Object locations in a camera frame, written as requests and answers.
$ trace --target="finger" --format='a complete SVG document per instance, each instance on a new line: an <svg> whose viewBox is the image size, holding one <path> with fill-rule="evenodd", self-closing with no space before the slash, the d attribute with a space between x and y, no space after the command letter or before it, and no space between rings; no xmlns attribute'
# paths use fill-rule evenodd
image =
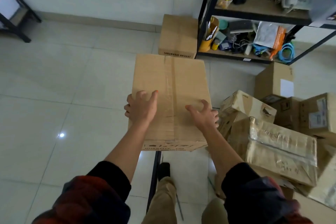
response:
<svg viewBox="0 0 336 224"><path fill-rule="evenodd" d="M209 109L209 103L208 103L208 101L206 101L205 99L202 99L201 102L202 102L203 105L204 105L202 111Z"/></svg>
<svg viewBox="0 0 336 224"><path fill-rule="evenodd" d="M144 91L144 90L141 90L141 91L138 91L137 93L136 93L136 98L139 98L139 99L142 99L143 97L144 97L144 95L146 95L147 94L147 92L146 91Z"/></svg>
<svg viewBox="0 0 336 224"><path fill-rule="evenodd" d="M133 101L134 101L134 99L133 99L133 97L132 97L132 94L129 94L128 96L127 96L127 103L129 103L130 105L133 103Z"/></svg>
<svg viewBox="0 0 336 224"><path fill-rule="evenodd" d="M185 108L191 113L192 116L198 113L198 111L192 105L186 105Z"/></svg>
<svg viewBox="0 0 336 224"><path fill-rule="evenodd" d="M126 110L126 112L130 112L131 110L131 106L128 104L128 105L125 105L124 106L124 110Z"/></svg>
<svg viewBox="0 0 336 224"><path fill-rule="evenodd" d="M212 109L211 110L213 116L217 116L218 115L218 111L216 109Z"/></svg>
<svg viewBox="0 0 336 224"><path fill-rule="evenodd" d="M158 95L159 95L158 90L153 91L149 101L156 102L158 100Z"/></svg>

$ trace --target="white tile floor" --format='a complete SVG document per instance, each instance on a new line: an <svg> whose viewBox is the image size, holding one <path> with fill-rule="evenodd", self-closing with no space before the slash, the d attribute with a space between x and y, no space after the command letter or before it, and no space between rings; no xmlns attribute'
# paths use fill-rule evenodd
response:
<svg viewBox="0 0 336 224"><path fill-rule="evenodd" d="M127 129L135 53L158 51L159 34L44 21L32 38L0 38L0 216L23 224L49 209L62 185L86 174ZM295 94L307 98L336 88L334 53L311 53L293 65ZM253 94L264 65L205 58L212 104L240 89ZM154 152L142 152L127 199L129 223L145 215ZM171 163L184 223L200 223L213 197L208 152L164 152ZM182 223L178 208L177 219Z"/></svg>

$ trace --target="leg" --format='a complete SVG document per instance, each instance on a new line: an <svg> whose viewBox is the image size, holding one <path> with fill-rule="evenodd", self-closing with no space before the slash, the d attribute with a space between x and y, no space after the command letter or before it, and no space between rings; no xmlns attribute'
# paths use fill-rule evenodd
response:
<svg viewBox="0 0 336 224"><path fill-rule="evenodd" d="M175 203L176 188L173 180L170 178L169 163L161 163L158 167L158 184L157 191L150 203L148 212L143 219L142 224L176 224ZM164 178L160 177L160 173L165 169Z"/></svg>
<svg viewBox="0 0 336 224"><path fill-rule="evenodd" d="M213 199L205 208L202 214L202 224L228 224L228 215L224 208L223 201L219 198Z"/></svg>

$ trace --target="electrical cord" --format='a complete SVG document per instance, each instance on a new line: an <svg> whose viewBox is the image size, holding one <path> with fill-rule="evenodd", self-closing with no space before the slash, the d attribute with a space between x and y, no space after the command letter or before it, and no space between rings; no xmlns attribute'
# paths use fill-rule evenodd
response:
<svg viewBox="0 0 336 224"><path fill-rule="evenodd" d="M284 50L290 50L288 57L283 56ZM278 52L278 59L283 62L291 62L295 57L295 49L292 43L284 44L282 49Z"/></svg>

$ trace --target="black shoe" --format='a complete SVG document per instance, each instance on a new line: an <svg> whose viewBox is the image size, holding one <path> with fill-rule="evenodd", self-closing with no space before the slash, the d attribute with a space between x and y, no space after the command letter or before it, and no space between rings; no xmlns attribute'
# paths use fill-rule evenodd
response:
<svg viewBox="0 0 336 224"><path fill-rule="evenodd" d="M160 181L164 177L170 177L170 164L168 162L162 162L157 167L157 179Z"/></svg>

